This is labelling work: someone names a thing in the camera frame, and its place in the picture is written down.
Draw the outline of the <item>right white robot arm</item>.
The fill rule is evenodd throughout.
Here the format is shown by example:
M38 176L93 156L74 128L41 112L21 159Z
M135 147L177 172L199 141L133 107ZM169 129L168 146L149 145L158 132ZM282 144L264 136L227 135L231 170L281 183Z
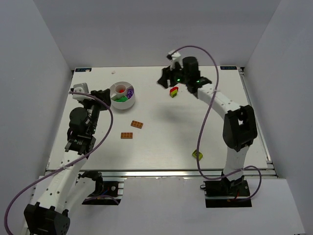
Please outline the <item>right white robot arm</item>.
M249 147L257 137L254 110L232 101L215 84L201 76L195 57L181 58L178 53L168 55L170 66L162 69L158 80L164 88L184 84L189 93L208 104L223 120L223 140L227 145L227 157L222 171L222 180L231 185L243 181L244 163Z

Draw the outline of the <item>green square lego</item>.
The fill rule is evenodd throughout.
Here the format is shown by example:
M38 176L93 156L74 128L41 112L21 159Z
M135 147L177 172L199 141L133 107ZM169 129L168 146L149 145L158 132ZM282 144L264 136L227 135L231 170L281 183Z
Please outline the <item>green square lego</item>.
M115 102L126 102L128 101L128 98L126 96L122 96L120 98L117 98L114 100Z

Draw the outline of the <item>lime lego with print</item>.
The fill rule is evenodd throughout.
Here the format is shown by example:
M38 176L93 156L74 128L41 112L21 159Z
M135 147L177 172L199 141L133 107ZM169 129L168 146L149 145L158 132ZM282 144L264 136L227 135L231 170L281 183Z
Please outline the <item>lime lego with print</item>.
M203 158L203 154L196 149L193 151L191 156L195 159L199 159L199 161Z

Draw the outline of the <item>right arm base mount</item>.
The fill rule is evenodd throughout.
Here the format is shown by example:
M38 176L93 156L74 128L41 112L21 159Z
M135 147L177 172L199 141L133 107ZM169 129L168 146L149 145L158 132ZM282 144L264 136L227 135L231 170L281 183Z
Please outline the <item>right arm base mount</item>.
M206 208L251 208L250 190L247 180L230 189L220 181L204 181L200 185L204 191Z

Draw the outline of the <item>red and lime lego stack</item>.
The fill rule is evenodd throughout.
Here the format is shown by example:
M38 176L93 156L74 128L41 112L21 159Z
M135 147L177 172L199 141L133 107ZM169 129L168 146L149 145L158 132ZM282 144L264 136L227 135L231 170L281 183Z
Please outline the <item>red and lime lego stack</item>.
M170 97L171 97L171 98L174 98L174 97L178 94L178 91L179 91L179 88L178 88L178 87L173 87L173 88L170 90Z

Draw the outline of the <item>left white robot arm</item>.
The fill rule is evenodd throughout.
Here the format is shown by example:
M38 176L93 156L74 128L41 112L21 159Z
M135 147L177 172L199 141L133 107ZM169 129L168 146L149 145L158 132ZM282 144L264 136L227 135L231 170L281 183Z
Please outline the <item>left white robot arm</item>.
M65 235L70 226L69 215L88 196L102 193L103 179L97 171L80 174L82 166L94 149L99 114L111 106L110 90L88 92L82 87L70 93L81 106L69 114L67 144L60 167L35 204L28 204L24 217L32 235Z

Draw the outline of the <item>purple butterfly lego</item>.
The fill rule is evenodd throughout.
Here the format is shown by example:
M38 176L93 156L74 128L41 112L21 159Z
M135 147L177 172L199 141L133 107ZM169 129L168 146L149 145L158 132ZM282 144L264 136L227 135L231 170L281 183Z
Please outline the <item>purple butterfly lego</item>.
M134 95L134 89L128 89L127 90L127 98L131 99L133 95Z

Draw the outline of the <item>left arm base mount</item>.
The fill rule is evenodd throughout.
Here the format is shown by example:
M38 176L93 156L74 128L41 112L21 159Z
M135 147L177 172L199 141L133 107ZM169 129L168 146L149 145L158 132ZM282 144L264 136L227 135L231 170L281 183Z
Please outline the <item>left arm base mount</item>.
M123 195L124 183L113 179L104 179L101 172L86 171L78 174L80 179L91 179L94 191L83 201L83 205L118 205Z

